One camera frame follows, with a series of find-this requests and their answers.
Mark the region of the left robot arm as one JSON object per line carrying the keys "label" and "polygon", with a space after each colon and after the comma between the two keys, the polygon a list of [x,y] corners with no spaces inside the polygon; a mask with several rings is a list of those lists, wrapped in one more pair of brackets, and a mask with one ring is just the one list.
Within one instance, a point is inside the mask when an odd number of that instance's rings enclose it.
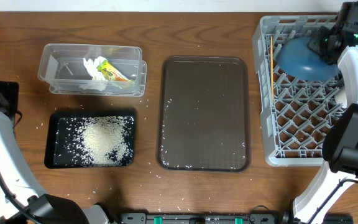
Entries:
{"label": "left robot arm", "polygon": [[110,223],[102,206],[82,209],[37,181],[14,133],[18,92],[18,83],[0,81],[0,223]]}

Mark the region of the white napkin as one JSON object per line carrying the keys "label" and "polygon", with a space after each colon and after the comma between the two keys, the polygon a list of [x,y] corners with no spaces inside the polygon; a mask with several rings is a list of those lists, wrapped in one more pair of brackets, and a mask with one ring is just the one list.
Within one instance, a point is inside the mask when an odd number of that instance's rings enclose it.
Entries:
{"label": "white napkin", "polygon": [[80,85],[80,88],[83,90],[98,90],[103,91],[106,88],[105,82],[107,79],[104,75],[97,69],[106,59],[102,56],[92,60],[83,58],[83,65],[86,68],[86,71],[91,77],[91,82],[85,85]]}

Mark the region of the white cup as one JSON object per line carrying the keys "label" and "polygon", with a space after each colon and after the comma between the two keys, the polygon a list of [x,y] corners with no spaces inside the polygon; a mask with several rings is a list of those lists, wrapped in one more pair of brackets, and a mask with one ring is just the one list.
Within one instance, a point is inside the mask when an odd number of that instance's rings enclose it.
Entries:
{"label": "white cup", "polygon": [[334,99],[338,105],[341,105],[341,108],[347,108],[347,96],[344,87],[339,89],[339,91],[335,94]]}

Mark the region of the black plastic tray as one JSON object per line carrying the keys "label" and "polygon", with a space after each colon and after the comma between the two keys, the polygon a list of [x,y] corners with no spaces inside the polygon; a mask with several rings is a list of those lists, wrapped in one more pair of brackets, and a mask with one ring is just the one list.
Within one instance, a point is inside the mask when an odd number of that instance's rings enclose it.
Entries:
{"label": "black plastic tray", "polygon": [[58,111],[51,115],[49,169],[128,166],[134,159],[135,111]]}

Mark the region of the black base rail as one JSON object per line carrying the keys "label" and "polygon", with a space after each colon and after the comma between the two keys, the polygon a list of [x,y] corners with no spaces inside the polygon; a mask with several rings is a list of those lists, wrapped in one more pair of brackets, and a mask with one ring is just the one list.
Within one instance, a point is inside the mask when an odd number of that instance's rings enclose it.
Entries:
{"label": "black base rail", "polygon": [[300,223],[299,221],[281,220],[271,213],[248,215],[148,215],[145,213],[122,213],[118,216],[118,223],[126,224],[279,224]]}

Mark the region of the brown serving tray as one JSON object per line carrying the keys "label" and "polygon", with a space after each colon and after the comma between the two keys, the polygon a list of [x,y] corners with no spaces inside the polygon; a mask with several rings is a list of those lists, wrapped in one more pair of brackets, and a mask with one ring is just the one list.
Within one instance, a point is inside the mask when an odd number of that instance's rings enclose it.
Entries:
{"label": "brown serving tray", "polygon": [[238,57],[163,63],[158,163],[168,170],[242,172],[250,165],[247,66]]}

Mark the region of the wooden chopstick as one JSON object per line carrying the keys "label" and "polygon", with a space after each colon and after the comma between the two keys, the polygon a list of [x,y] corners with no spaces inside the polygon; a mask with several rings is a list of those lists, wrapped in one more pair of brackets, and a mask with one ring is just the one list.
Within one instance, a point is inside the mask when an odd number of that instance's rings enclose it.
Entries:
{"label": "wooden chopstick", "polygon": [[273,36],[270,36],[270,90],[272,95],[272,104],[274,105],[274,82],[273,82]]}

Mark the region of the pile of white rice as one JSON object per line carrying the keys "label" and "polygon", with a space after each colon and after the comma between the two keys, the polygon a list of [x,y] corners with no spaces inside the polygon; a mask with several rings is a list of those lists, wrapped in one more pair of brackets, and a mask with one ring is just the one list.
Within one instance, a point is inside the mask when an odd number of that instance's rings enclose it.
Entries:
{"label": "pile of white rice", "polygon": [[58,167],[127,166],[134,159],[134,117],[61,118],[54,142]]}

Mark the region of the grey dishwasher rack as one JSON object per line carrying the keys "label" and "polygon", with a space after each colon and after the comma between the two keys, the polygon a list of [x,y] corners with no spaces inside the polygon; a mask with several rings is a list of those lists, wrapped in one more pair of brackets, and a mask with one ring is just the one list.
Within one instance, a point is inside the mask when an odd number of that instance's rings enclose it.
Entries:
{"label": "grey dishwasher rack", "polygon": [[[255,70],[259,77],[264,157],[273,167],[320,166],[324,137],[344,108],[334,96],[347,78],[341,74],[324,81],[294,78],[277,65],[286,41],[310,37],[321,26],[332,28],[334,15],[264,16],[252,38]],[[273,36],[274,105],[270,90],[270,36]],[[358,103],[358,90],[346,90],[347,104]]]}

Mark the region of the clear plastic bin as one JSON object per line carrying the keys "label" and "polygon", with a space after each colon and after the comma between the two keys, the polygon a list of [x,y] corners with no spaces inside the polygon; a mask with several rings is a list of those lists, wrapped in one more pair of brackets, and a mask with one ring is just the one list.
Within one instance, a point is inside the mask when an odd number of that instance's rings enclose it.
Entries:
{"label": "clear plastic bin", "polygon": [[104,57],[110,64],[120,61],[139,65],[142,50],[139,47],[91,44],[48,44],[42,53],[38,78],[49,85],[58,79],[91,80],[83,65],[83,58]]}

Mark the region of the yellow green snack wrapper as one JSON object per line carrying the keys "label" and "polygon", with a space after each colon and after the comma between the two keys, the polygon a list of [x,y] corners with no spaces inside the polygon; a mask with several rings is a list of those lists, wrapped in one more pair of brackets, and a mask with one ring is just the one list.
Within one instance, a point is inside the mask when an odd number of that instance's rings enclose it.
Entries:
{"label": "yellow green snack wrapper", "polygon": [[128,82],[129,79],[124,76],[118,69],[111,65],[107,60],[99,64],[96,69],[103,74],[106,80]]}

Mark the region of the dark blue plate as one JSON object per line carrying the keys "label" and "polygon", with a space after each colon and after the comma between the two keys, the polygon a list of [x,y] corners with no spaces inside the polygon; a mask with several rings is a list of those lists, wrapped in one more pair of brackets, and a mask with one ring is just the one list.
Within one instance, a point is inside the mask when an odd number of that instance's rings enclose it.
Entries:
{"label": "dark blue plate", "polygon": [[300,80],[329,80],[340,71],[336,64],[328,65],[318,54],[309,49],[311,37],[290,39],[277,54],[277,65],[288,75]]}

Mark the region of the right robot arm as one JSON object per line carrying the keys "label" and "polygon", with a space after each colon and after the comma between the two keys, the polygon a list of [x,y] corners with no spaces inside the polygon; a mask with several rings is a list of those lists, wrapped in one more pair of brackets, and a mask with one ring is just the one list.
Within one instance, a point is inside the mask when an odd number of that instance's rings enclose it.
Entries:
{"label": "right robot arm", "polygon": [[278,66],[301,80],[324,80],[341,73],[346,110],[323,141],[323,163],[306,190],[294,199],[282,223],[344,223],[328,210],[358,184],[358,1],[344,2],[335,25],[311,37],[285,42]]}

